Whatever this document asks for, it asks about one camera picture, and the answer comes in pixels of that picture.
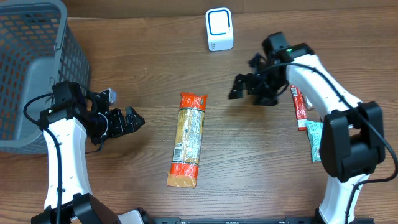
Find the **teal orange snack packet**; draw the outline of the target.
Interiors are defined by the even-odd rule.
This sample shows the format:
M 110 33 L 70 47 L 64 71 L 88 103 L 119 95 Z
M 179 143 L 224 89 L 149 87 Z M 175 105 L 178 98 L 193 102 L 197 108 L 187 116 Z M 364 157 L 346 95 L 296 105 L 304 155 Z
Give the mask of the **teal orange snack packet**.
M 311 146 L 312 162 L 321 161 L 320 143 L 322 138 L 323 123 L 317 121 L 306 121 L 308 140 Z

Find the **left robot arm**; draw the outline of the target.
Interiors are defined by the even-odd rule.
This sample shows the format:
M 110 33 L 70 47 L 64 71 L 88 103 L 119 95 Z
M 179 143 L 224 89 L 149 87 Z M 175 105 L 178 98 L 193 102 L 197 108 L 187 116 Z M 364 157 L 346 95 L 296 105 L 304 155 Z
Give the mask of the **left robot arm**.
M 86 166 L 87 139 L 103 146 L 107 139 L 138 131 L 144 118 L 131 107 L 110 109 L 116 101 L 112 89 L 83 93 L 79 83 L 64 81 L 49 95 L 55 103 L 35 121 L 47 144 L 49 186 L 44 211 L 31 222 L 152 223 L 141 208 L 118 215 L 94 197 Z

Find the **thin red snack stick pack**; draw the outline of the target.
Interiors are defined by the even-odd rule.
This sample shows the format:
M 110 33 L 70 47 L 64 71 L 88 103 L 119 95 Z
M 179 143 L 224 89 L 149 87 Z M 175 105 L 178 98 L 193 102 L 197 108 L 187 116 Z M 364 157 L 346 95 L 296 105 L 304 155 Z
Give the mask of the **thin red snack stick pack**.
M 295 115 L 297 120 L 297 126 L 299 131 L 307 130 L 307 113 L 303 99 L 302 92 L 295 86 L 290 86 L 292 99 L 295 107 Z

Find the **long red orange spaghetti pack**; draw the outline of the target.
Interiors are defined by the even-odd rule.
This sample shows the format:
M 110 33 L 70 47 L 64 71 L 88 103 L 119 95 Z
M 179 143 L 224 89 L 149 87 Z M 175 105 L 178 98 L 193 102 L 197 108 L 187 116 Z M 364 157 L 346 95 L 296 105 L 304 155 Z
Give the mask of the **long red orange spaghetti pack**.
M 207 95 L 181 93 L 168 186 L 197 186 L 207 98 Z

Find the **small orange snack box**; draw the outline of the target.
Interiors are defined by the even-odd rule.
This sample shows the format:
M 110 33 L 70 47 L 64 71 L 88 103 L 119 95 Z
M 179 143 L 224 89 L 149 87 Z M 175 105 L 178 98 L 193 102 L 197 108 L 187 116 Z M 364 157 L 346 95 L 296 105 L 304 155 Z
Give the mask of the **small orange snack box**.
M 304 96 L 303 99 L 304 99 L 305 106 L 308 110 L 314 109 L 314 105 L 311 103 L 311 101 L 306 96 Z

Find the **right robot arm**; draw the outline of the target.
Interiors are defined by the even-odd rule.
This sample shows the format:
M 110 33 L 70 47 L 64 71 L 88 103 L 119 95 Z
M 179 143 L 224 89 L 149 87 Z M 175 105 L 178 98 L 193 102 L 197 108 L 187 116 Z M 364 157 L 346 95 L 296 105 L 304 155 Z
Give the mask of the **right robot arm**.
M 313 223 L 372 223 L 356 218 L 362 185 L 385 159 L 382 110 L 345 90 L 306 43 L 289 45 L 282 32 L 263 42 L 264 55 L 249 62 L 252 73 L 236 76 L 229 98 L 247 92 L 254 105 L 275 106 L 282 92 L 297 87 L 318 110 L 323 127 L 320 159 L 328 174 L 325 196 Z

